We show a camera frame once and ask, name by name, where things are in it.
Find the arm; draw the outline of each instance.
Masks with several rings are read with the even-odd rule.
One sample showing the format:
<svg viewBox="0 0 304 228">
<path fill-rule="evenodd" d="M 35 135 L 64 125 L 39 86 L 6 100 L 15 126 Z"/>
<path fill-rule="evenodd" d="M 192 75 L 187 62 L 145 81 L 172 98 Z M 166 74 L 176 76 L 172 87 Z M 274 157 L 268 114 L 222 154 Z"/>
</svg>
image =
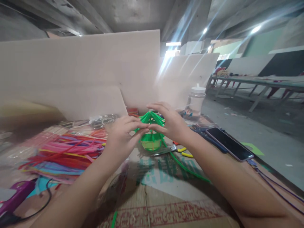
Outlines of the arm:
<svg viewBox="0 0 304 228">
<path fill-rule="evenodd" d="M 149 125 L 135 117 L 118 119 L 109 133 L 106 148 L 86 171 L 33 223 L 36 227 L 81 227 L 107 179 L 130 155 Z M 129 133 L 141 128 L 135 135 Z"/>
<path fill-rule="evenodd" d="M 288 224 L 295 227 L 297 223 L 267 189 L 244 172 L 237 162 L 190 130 L 169 104 L 158 102 L 147 107 L 158 110 L 166 120 L 164 127 L 152 124 L 148 128 L 182 144 L 191 152 L 246 227 L 286 227 Z"/>
</svg>

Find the green wall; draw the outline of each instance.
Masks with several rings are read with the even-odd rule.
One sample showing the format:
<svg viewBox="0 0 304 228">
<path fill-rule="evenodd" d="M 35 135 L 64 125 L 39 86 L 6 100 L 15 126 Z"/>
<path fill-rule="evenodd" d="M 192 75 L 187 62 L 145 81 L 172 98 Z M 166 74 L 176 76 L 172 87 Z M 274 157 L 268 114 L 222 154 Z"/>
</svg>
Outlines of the green wall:
<svg viewBox="0 0 304 228">
<path fill-rule="evenodd" d="M 238 48 L 241 45 L 242 41 L 237 41 L 231 44 L 227 44 L 218 48 L 213 49 L 212 53 L 219 53 L 220 55 L 229 54 L 230 59 L 233 59 L 238 52 Z"/>
<path fill-rule="evenodd" d="M 284 28 L 275 29 L 252 37 L 243 57 L 268 54 L 282 34 L 283 29 Z"/>
</svg>

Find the concrete floor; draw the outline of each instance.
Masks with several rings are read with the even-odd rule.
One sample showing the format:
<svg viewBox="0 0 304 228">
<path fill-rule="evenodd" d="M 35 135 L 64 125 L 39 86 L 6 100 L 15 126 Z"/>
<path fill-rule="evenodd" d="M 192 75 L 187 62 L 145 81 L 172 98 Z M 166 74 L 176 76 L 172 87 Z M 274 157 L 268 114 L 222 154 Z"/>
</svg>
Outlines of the concrete floor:
<svg viewBox="0 0 304 228">
<path fill-rule="evenodd" d="M 303 105 L 288 102 L 278 108 L 278 101 L 262 100 L 250 113 L 255 94 L 249 98 L 238 91 L 234 98 L 215 98 L 215 93 L 208 91 L 202 112 L 240 142 L 259 148 L 261 159 L 304 191 Z"/>
</svg>

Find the plastic bottle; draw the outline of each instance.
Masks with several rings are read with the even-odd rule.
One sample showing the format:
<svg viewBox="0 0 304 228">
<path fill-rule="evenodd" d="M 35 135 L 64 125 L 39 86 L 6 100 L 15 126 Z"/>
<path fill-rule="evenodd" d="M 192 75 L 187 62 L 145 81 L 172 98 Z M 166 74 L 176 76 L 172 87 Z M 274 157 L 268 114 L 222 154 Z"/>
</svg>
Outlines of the plastic bottle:
<svg viewBox="0 0 304 228">
<path fill-rule="evenodd" d="M 205 92 L 206 88 L 200 87 L 199 83 L 196 84 L 196 87 L 191 88 L 183 116 L 185 120 L 189 120 L 195 123 L 199 121 L 203 101 L 206 97 Z"/>
</svg>

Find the yellow scissor handle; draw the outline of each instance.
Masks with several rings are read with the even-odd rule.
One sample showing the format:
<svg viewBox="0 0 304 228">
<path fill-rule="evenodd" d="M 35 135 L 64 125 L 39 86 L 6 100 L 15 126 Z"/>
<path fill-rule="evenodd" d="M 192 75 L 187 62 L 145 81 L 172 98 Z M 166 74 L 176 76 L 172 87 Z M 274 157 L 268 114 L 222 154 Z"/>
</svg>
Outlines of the yellow scissor handle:
<svg viewBox="0 0 304 228">
<path fill-rule="evenodd" d="M 192 155 L 184 153 L 185 150 L 187 150 L 186 147 L 184 147 L 184 148 L 182 148 L 182 149 L 177 149 L 177 152 L 181 153 L 181 155 L 183 155 L 183 156 L 185 156 L 185 157 L 193 158 Z"/>
<path fill-rule="evenodd" d="M 181 155 L 183 155 L 183 156 L 185 156 L 185 157 L 193 158 L 193 156 L 192 156 L 192 155 L 190 155 L 190 154 L 186 154 L 186 153 L 184 153 L 184 152 L 182 152 L 182 153 L 181 153 Z"/>
<path fill-rule="evenodd" d="M 187 148 L 186 147 L 184 147 L 184 148 L 182 148 L 182 149 L 177 149 L 177 152 L 184 152 L 185 150 L 187 150 Z"/>
</svg>

